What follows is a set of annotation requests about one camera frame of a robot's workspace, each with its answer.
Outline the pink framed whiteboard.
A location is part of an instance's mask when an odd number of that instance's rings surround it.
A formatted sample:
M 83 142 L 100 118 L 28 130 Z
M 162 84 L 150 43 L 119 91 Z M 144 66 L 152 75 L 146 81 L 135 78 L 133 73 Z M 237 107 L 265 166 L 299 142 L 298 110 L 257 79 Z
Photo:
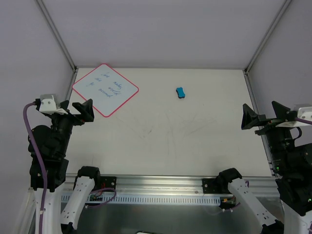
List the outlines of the pink framed whiteboard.
M 75 82 L 73 90 L 84 100 L 92 99 L 94 109 L 103 117 L 110 117 L 139 92 L 135 84 L 107 64 Z

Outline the blue whiteboard eraser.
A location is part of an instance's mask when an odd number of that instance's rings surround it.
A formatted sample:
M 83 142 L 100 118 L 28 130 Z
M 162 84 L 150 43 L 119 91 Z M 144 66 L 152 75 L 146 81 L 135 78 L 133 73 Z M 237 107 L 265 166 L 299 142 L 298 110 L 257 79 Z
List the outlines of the blue whiteboard eraser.
M 182 99 L 182 98 L 186 97 L 182 87 L 177 87 L 176 88 L 176 93 L 177 93 L 177 96 L 178 96 L 179 99 Z

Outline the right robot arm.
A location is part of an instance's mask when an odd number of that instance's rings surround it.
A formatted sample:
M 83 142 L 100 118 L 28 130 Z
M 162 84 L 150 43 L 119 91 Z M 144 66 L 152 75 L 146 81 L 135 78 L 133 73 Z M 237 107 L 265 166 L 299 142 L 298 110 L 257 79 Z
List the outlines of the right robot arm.
M 272 156 L 275 180 L 284 207 L 284 221 L 279 221 L 250 192 L 246 181 L 235 168 L 224 170 L 213 180 L 218 191 L 231 193 L 240 205 L 257 219 L 263 234 L 310 234 L 312 232 L 312 145 L 295 145 L 291 129 L 302 136 L 302 126 L 312 123 L 312 108 L 290 108 L 272 101 L 275 118 L 259 115 L 247 104 L 243 105 L 241 128 L 260 129 L 255 132 L 265 136 Z

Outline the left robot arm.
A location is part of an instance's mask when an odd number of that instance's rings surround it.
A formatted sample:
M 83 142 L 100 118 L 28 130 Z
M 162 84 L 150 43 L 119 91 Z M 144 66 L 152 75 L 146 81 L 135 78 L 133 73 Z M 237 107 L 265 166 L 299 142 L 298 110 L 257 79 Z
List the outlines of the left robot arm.
M 78 221 L 88 195 L 101 186 L 98 167 L 81 167 L 75 178 L 73 193 L 66 207 L 61 209 L 61 195 L 69 164 L 65 157 L 72 129 L 93 122 L 95 118 L 92 99 L 72 104 L 78 114 L 71 114 L 68 105 L 68 100 L 57 103 L 50 95 L 26 104 L 22 112 L 28 132 L 28 151 L 32 157 L 29 174 L 36 203 L 37 234 L 77 233 Z M 50 127 L 38 125 L 31 128 L 27 110 L 32 106 L 51 119 Z

